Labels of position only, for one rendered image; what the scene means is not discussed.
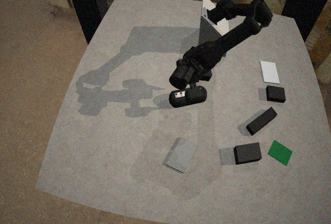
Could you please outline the flat green rectangular plate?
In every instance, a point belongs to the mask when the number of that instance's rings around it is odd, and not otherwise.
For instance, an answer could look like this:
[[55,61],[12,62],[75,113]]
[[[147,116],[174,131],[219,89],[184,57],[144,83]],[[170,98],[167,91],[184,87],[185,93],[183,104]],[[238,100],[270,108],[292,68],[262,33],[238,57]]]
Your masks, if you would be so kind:
[[274,140],[268,154],[287,166],[293,152]]

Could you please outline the white flat sheet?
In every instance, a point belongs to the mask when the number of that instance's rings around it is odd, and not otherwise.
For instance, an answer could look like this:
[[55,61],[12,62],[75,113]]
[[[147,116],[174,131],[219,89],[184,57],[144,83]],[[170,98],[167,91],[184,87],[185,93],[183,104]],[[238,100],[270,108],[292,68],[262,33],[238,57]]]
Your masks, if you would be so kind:
[[260,61],[260,63],[261,63],[264,82],[280,84],[279,77],[277,74],[276,64],[265,61]]

